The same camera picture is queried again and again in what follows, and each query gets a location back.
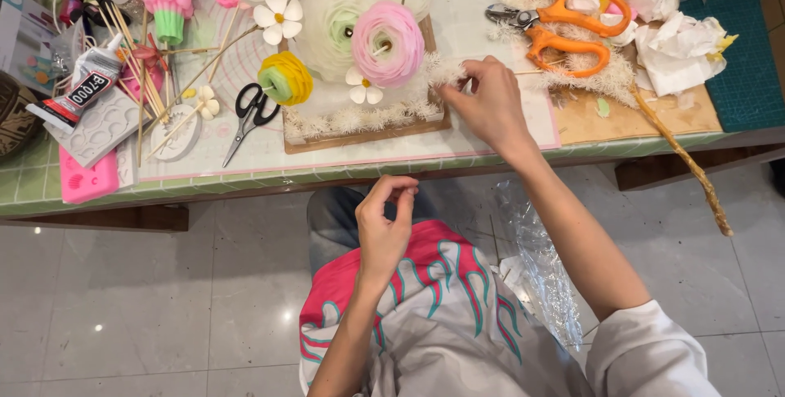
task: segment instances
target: black scissors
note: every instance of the black scissors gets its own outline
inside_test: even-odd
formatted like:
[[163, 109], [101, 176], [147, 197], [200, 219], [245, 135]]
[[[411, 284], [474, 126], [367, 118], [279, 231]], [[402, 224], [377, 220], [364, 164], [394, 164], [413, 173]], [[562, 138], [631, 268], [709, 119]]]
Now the black scissors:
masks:
[[[256, 89], [256, 94], [253, 98], [250, 99], [250, 103], [246, 107], [242, 107], [242, 97], [245, 96], [247, 91], [250, 89]], [[240, 143], [245, 139], [245, 136], [248, 135], [249, 131], [254, 130], [257, 126], [263, 126], [273, 118], [276, 117], [278, 111], [281, 109], [281, 106], [276, 104], [276, 108], [272, 110], [267, 117], [261, 116], [261, 111], [265, 108], [265, 104], [267, 104], [267, 94], [265, 90], [257, 83], [251, 83], [247, 86], [243, 87], [240, 93], [237, 95], [237, 100], [235, 101], [235, 112], [237, 112], [237, 117], [240, 118], [240, 125], [237, 126], [237, 133], [235, 134], [235, 139], [231, 143], [231, 147], [229, 147], [229, 153], [226, 155], [226, 159], [224, 160], [224, 165], [221, 167], [226, 167], [226, 164], [229, 164], [229, 160], [231, 157], [234, 156], [237, 148], [240, 147]], [[246, 129], [246, 121], [248, 121], [248, 117], [250, 117], [250, 113], [252, 112], [252, 108], [256, 108], [256, 112], [253, 114], [253, 123], [248, 126]]]

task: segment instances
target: white t-shirt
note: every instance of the white t-shirt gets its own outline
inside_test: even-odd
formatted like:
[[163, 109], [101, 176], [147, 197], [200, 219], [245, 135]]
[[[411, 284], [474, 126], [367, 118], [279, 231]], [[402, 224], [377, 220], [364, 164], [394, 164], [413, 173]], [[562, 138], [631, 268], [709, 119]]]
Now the white t-shirt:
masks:
[[[359, 250], [321, 268], [300, 314], [307, 394], [354, 287]], [[440, 221], [413, 227], [379, 301], [363, 395], [672, 397], [719, 395], [706, 353], [656, 301], [600, 323], [578, 362], [490, 270], [481, 251]]]

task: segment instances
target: white petal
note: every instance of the white petal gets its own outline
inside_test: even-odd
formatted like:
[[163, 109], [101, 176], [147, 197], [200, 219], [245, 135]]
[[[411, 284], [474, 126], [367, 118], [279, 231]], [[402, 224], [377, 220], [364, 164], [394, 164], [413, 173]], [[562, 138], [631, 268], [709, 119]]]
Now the white petal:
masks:
[[276, 23], [276, 14], [261, 5], [253, 9], [253, 20], [262, 28], [268, 28]]
[[199, 88], [199, 101], [207, 101], [215, 98], [215, 92], [210, 86], [201, 86]]
[[210, 111], [206, 107], [202, 107], [199, 113], [200, 115], [202, 115], [202, 118], [204, 118], [207, 121], [210, 121], [214, 118], [213, 114], [210, 113]]
[[299, 0], [291, 0], [287, 4], [287, 9], [283, 11], [283, 17], [290, 21], [300, 21], [302, 18], [302, 5]]
[[274, 25], [265, 29], [265, 33], [261, 34], [261, 36], [264, 37], [265, 41], [271, 45], [278, 46], [278, 43], [280, 43], [281, 39], [283, 38], [283, 26], [275, 23]]
[[352, 87], [352, 89], [348, 91], [348, 97], [357, 104], [363, 104], [365, 102], [365, 91], [366, 88], [363, 85]]
[[376, 104], [377, 102], [381, 101], [381, 97], [383, 93], [379, 90], [376, 86], [368, 87], [366, 91], [366, 96], [368, 96], [368, 104]]
[[270, 11], [283, 13], [287, 9], [287, 0], [265, 0]]
[[218, 100], [216, 100], [216, 99], [208, 100], [207, 103], [204, 106], [213, 115], [217, 115], [218, 111], [221, 110], [221, 104], [219, 104]]
[[302, 30], [302, 23], [299, 21], [284, 20], [283, 23], [281, 23], [281, 26], [283, 27], [284, 38], [291, 38], [296, 36], [298, 33], [300, 33], [300, 30]]
[[346, 83], [352, 86], [363, 83], [363, 74], [359, 72], [356, 66], [352, 66], [346, 71]]

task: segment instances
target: tile floor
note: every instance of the tile floor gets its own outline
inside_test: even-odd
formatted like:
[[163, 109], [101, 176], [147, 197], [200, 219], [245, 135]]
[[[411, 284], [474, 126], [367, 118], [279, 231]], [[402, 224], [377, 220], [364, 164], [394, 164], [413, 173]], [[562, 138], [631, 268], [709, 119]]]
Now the tile floor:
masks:
[[[785, 201], [766, 169], [711, 177], [732, 239], [694, 180], [619, 193], [603, 171], [558, 173], [701, 342], [721, 394], [782, 397]], [[515, 254], [493, 190], [510, 176], [423, 186], [494, 260]], [[308, 197], [193, 204], [172, 235], [0, 227], [0, 395], [300, 395]], [[585, 361], [597, 321], [579, 302]]]

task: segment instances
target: jeans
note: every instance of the jeans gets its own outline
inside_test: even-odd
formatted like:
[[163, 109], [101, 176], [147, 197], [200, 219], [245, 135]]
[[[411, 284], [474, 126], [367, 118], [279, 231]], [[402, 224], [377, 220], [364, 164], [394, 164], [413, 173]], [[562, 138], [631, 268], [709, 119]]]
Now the jeans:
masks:
[[[319, 189], [308, 201], [309, 258], [311, 278], [319, 268], [359, 247], [359, 231], [354, 210], [365, 196], [346, 187]], [[395, 204], [385, 203], [385, 217], [394, 221]], [[435, 220], [436, 208], [424, 192], [415, 195], [411, 223]]]

